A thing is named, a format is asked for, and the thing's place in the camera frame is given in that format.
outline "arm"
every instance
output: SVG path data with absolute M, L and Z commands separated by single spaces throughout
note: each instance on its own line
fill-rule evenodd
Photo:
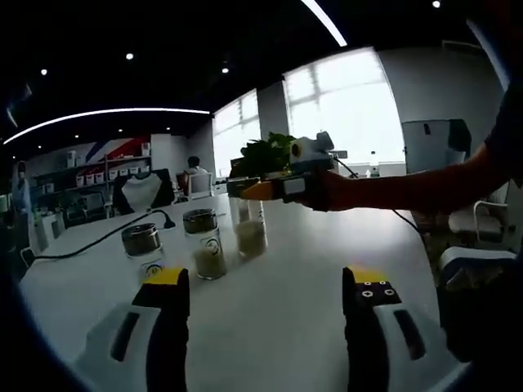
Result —
M 346 180 L 337 209 L 370 207 L 451 212 L 494 192 L 509 180 L 485 145 L 465 163 L 402 177 Z

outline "white table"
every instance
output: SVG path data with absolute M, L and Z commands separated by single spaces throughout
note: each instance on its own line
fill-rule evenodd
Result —
M 173 265 L 194 273 L 181 216 L 214 207 L 229 273 L 191 280 L 189 390 L 346 390 L 342 267 L 386 272 L 404 302 L 438 320 L 436 292 L 418 234 L 389 211 L 313 212 L 297 204 L 264 203 L 268 248 L 247 264 L 235 256 L 226 195 L 166 207 L 175 229 L 160 233 Z M 68 229 L 46 254 L 71 252 L 137 214 Z M 144 220 L 163 226 L 163 217 Z M 35 263 L 22 291 L 51 347 L 72 362 L 85 337 L 118 303 L 138 290 L 119 234 L 64 261 Z

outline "glass jar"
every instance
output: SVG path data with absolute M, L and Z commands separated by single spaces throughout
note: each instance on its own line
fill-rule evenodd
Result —
M 122 242 L 127 257 L 137 269 L 141 283 L 165 267 L 166 257 L 154 223 L 125 229 L 122 232 Z
M 267 248 L 263 204 L 259 200 L 240 198 L 241 191 L 255 185 L 258 178 L 232 180 L 227 183 L 230 216 L 236 235 L 238 252 L 244 259 L 261 255 Z
M 221 247 L 220 230 L 213 209 L 192 210 L 183 214 L 183 227 L 201 279 L 218 279 L 227 273 Z

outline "ceiling light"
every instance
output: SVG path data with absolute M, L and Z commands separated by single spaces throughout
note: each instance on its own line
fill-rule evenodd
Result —
M 64 116 L 64 117 L 60 117 L 60 118 L 55 118 L 54 120 L 42 122 L 33 127 L 29 127 L 21 132 L 18 132 L 17 134 L 11 136 L 9 139 L 4 141 L 3 144 L 6 145 L 7 143 L 12 142 L 14 139 L 17 139 L 20 136 L 25 135 L 26 133 L 29 133 L 29 132 L 34 131 L 35 129 L 39 129 L 41 127 L 45 127 L 47 125 L 59 123 L 60 121 L 70 120 L 72 118 L 94 116 L 97 114 L 124 113 L 124 112 L 177 112 L 177 113 L 193 113 L 193 114 L 207 114 L 207 115 L 209 115 L 211 113 L 211 112 L 208 112 L 207 110 L 171 109 L 171 108 L 124 108 L 124 109 L 95 110 L 93 112 L 70 114 L 69 116 Z
M 337 44 L 340 47 L 346 47 L 345 38 L 342 36 L 340 31 L 337 29 L 336 25 L 330 20 L 324 10 L 318 5 L 315 0 L 302 0 L 302 3 L 305 4 L 312 11 L 316 18 L 325 26 L 325 28 L 330 32 L 330 35 L 336 40 Z

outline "hand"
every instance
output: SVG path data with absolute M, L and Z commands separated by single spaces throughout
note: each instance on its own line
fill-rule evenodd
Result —
M 356 207 L 350 197 L 350 189 L 354 180 L 349 180 L 330 171 L 318 171 L 315 175 L 319 182 L 319 188 L 315 190 L 320 192 L 322 198 L 326 199 L 327 211 L 345 211 Z M 296 203 L 303 204 L 316 211 L 324 211 L 315 207 L 316 203 L 312 197 L 299 198 Z

